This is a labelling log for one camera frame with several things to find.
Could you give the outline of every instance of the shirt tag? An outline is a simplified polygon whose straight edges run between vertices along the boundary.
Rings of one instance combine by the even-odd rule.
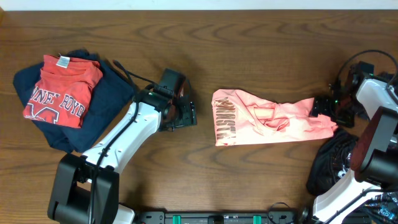
[[[57,65],[58,65],[59,67],[67,68],[67,67],[68,67],[68,64],[69,64],[69,60],[70,60],[69,57],[61,56],[60,59],[59,59],[58,62],[57,62]]]

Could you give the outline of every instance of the red cloth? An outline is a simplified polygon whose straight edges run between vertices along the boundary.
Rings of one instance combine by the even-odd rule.
[[[102,78],[100,63],[70,58],[67,68],[58,58],[44,55],[44,66],[23,115],[71,128],[80,128],[88,111],[93,88]]]

